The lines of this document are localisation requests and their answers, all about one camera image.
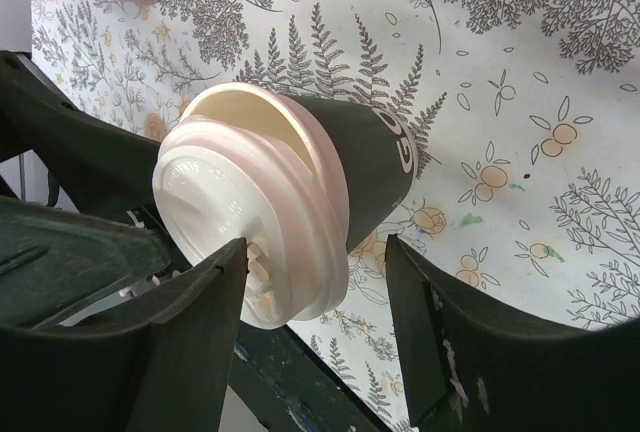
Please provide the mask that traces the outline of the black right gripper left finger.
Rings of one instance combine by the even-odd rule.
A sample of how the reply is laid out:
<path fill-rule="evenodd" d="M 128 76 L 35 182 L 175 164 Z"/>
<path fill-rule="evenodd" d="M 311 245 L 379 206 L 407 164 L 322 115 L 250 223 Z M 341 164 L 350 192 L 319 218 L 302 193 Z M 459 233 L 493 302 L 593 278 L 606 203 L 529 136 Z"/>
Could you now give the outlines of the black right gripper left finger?
<path fill-rule="evenodd" d="M 1 330 L 5 431 L 215 431 L 245 290 L 237 238 L 74 326 Z"/>

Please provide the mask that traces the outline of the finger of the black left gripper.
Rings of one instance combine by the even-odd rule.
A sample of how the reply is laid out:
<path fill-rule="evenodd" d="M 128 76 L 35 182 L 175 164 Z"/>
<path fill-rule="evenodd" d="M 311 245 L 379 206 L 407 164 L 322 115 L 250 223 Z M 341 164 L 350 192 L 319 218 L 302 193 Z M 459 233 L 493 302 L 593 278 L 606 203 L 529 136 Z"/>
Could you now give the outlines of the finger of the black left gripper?
<path fill-rule="evenodd" d="M 159 143 L 78 109 L 22 53 L 1 52 L 1 160 L 33 151 L 83 214 L 160 220 L 152 194 Z"/>
<path fill-rule="evenodd" d="M 1 200 L 1 324 L 58 327 L 174 263 L 149 230 Z"/>

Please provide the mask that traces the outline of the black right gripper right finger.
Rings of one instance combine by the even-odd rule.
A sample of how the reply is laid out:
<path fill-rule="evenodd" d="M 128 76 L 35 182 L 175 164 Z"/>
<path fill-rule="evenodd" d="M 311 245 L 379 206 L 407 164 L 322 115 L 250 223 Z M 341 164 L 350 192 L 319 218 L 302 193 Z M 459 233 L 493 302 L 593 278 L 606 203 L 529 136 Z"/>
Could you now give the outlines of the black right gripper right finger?
<path fill-rule="evenodd" d="M 525 313 L 397 236 L 386 280 L 410 424 L 421 431 L 635 431 L 639 323 L 587 332 Z"/>

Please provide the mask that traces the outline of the black paper coffee cup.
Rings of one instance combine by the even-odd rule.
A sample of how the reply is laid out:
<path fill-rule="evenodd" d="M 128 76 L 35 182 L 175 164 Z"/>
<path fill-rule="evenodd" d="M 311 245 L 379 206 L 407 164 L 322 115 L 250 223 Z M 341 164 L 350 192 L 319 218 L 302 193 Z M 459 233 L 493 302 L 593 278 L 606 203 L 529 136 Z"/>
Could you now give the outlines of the black paper coffee cup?
<path fill-rule="evenodd" d="M 182 115 L 192 116 L 287 144 L 326 193 L 349 251 L 400 205 L 417 177 L 412 133 L 375 106 L 232 82 L 194 98 Z"/>

